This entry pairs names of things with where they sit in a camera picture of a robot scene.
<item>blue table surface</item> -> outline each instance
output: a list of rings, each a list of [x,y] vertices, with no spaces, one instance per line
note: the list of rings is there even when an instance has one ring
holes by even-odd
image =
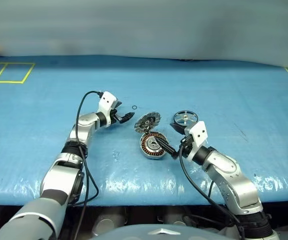
[[[191,110],[205,121],[208,144],[237,159],[263,202],[288,200],[288,73],[283,67],[239,61],[179,61],[114,56],[3,57],[35,63],[23,84],[0,83],[0,205],[39,197],[40,183],[61,151],[83,94],[110,91],[123,102],[125,124],[95,133],[88,166],[99,195],[91,205],[203,205],[178,160],[145,158],[135,122],[159,112],[155,128],[173,146],[182,138],[169,123]],[[22,79],[25,65],[9,65],[0,81]],[[82,114],[96,111],[90,96]],[[210,179],[186,162],[193,180],[208,191]],[[212,198],[223,203],[217,187]]]

